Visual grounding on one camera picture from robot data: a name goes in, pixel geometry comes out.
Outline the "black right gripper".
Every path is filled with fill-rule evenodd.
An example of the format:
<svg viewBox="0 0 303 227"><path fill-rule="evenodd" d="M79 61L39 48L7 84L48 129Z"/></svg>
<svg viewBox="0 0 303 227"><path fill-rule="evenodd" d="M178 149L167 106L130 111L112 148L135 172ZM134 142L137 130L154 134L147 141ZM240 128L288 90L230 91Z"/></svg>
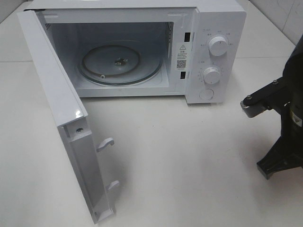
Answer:
<svg viewBox="0 0 303 227"><path fill-rule="evenodd" d="M303 166L303 78L280 77L243 99L261 104L281 116L281 136L257 162L266 179L274 173Z"/></svg>

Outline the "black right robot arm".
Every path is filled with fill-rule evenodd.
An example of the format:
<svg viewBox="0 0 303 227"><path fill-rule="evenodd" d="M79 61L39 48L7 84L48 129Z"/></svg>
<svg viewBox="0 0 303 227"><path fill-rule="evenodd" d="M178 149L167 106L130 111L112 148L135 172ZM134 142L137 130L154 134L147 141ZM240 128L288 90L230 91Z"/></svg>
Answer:
<svg viewBox="0 0 303 227"><path fill-rule="evenodd" d="M274 109L281 116L281 135L257 162L269 179L274 173L303 166L303 41L287 60L282 77L248 95L240 103L249 118Z"/></svg>

